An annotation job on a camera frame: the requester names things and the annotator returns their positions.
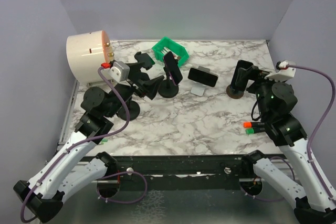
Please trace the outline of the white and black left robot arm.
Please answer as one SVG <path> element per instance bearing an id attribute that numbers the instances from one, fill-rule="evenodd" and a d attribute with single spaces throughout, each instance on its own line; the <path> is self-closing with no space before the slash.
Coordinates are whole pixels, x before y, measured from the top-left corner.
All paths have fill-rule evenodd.
<path id="1" fill-rule="evenodd" d="M 62 148 L 35 176 L 14 185 L 13 190 L 23 203 L 20 212 L 23 223 L 31 222 L 25 219 L 25 209 L 34 215 L 32 220 L 47 223 L 74 193 L 89 183 L 120 176 L 117 161 L 107 152 L 98 153 L 76 172 L 73 168 L 103 139 L 122 132 L 139 115 L 140 108 L 132 101 L 134 94 L 155 98 L 164 77 L 150 79 L 142 72 L 154 65 L 148 54 L 137 52 L 134 58 L 134 63 L 113 60 L 101 64 L 98 75 L 111 91 L 89 88 L 81 103 L 85 112 Z"/>

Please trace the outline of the green object under left arm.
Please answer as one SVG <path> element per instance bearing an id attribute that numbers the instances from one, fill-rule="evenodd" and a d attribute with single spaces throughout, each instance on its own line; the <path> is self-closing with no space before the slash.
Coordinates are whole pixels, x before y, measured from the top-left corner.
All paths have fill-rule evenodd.
<path id="1" fill-rule="evenodd" d="M 107 143 L 107 142 L 108 142 L 108 140 L 105 139 L 105 138 L 103 138 L 103 139 L 101 140 L 101 142 L 99 143 L 99 145 L 102 145 L 102 144 Z"/>

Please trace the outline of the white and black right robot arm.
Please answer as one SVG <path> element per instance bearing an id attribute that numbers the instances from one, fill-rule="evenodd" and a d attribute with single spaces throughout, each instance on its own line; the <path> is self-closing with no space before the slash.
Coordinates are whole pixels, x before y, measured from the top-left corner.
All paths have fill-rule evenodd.
<path id="1" fill-rule="evenodd" d="M 283 73 L 294 73 L 294 68 L 285 63 L 278 72 L 269 73 L 248 65 L 237 68 L 235 87 L 255 94 L 266 134 L 285 155 L 299 181 L 289 178 L 260 151 L 244 157 L 242 173 L 256 175 L 272 186 L 291 205 L 299 223 L 335 223 L 335 188 L 315 159 L 301 123 L 291 114 L 298 100 Z"/>

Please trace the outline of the black phone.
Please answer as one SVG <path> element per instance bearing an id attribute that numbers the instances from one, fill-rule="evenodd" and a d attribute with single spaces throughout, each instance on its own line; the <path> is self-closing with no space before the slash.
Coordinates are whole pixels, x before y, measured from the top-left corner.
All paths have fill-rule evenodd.
<path id="1" fill-rule="evenodd" d="M 234 71 L 234 75 L 230 84 L 230 88 L 234 92 L 245 91 L 248 78 L 245 77 L 247 70 L 252 67 L 254 64 L 250 61 L 238 60 L 237 65 Z"/>

